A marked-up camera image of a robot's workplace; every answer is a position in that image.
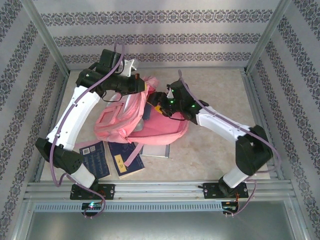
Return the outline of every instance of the damask wallpaper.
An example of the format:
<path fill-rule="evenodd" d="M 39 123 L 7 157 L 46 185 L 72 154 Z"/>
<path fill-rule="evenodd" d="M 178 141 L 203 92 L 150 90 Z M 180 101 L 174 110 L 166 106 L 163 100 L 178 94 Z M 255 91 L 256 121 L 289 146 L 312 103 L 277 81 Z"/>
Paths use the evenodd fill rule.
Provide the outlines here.
<path fill-rule="evenodd" d="M 0 1 L 0 240 L 9 238 L 40 160 L 65 76 L 18 0 Z"/>
<path fill-rule="evenodd" d="M 35 0 L 68 67 L 116 39 L 141 67 L 245 67 L 279 0 Z"/>
<path fill-rule="evenodd" d="M 251 73 L 311 239 L 320 239 L 320 2 L 294 0 Z"/>

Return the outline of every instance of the metal plate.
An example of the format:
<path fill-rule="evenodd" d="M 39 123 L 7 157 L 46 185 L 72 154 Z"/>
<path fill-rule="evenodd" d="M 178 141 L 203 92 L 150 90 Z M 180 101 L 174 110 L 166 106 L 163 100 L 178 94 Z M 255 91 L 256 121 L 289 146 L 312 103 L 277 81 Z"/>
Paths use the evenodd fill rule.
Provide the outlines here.
<path fill-rule="evenodd" d="M 99 184 L 98 186 L 98 193 L 104 196 L 105 200 L 113 200 L 115 196 L 115 186 L 114 184 Z M 70 193 L 71 200 L 101 200 L 96 194 L 83 190 L 76 184 L 72 185 L 71 193 Z"/>
<path fill-rule="evenodd" d="M 241 182 L 235 189 L 234 195 L 225 197 L 224 194 L 219 189 L 219 184 L 217 182 L 205 182 L 203 185 L 204 199 L 225 199 L 225 198 L 236 198 L 236 193 L 239 194 L 239 198 L 248 198 L 247 185 Z"/>

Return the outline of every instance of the beige floor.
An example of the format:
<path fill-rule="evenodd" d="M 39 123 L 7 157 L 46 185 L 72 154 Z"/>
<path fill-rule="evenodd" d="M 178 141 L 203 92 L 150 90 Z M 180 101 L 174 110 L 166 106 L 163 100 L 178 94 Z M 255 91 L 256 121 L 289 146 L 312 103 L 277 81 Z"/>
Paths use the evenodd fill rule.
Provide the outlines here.
<path fill-rule="evenodd" d="M 139 70 L 140 76 L 155 76 L 160 81 L 158 91 L 166 84 L 178 79 L 178 70 L 148 69 Z M 240 71 L 237 69 L 183 68 L 182 74 L 192 92 L 207 102 L 221 114 L 248 126 L 254 126 L 252 112 L 247 99 Z M 79 71 L 70 73 L 64 94 L 60 115 L 67 107 Z M 94 124 L 104 109 L 102 100 L 94 107 L 85 121 L 77 143 L 95 139 Z M 111 157 L 107 154 L 111 175 L 106 180 L 118 180 L 118 174 Z M 218 180 L 235 166 L 235 145 L 216 133 L 195 124 L 190 124 L 188 132 L 170 146 L 170 158 L 142 156 L 145 169 L 123 178 L 125 181 L 177 181 L 177 180 Z M 56 169 L 59 177 L 62 172 Z M 266 174 L 258 174 L 255 179 L 269 179 Z M 52 180 L 49 164 L 46 162 L 42 181 Z"/>

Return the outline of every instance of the enclosure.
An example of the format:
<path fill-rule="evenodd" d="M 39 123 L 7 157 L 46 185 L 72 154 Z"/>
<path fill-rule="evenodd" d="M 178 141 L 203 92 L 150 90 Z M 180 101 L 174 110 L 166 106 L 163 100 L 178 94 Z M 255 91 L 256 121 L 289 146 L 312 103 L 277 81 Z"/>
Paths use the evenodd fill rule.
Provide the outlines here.
<path fill-rule="evenodd" d="M 320 239 L 319 15 L 319 0 L 1 1 L 0 239 Z M 35 142 L 117 39 L 157 91 L 181 69 L 199 99 L 264 128 L 282 165 L 251 177 L 256 191 L 239 215 L 222 214 L 233 198 L 199 188 L 236 165 L 235 145 L 192 123 L 169 158 L 141 156 L 145 168 L 125 178 L 106 148 L 111 175 L 99 183 L 114 184 L 114 198 L 96 219 L 81 215 L 90 200 L 70 200 L 72 182 L 55 187 Z M 105 107 L 93 108 L 76 143 L 96 139 Z M 255 185 L 246 187 L 250 196 Z"/>

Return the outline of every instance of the perforated metal strip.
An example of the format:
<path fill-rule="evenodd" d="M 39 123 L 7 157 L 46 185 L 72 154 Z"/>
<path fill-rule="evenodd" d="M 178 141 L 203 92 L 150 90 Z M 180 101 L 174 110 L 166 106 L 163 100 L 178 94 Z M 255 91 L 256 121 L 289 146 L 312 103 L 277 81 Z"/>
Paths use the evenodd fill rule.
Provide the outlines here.
<path fill-rule="evenodd" d="M 78 213 L 81 212 L 82 203 L 37 203 L 35 212 L 38 213 Z M 206 202 L 109 202 L 105 212 L 212 212 L 222 211 L 222 204 L 218 201 Z"/>

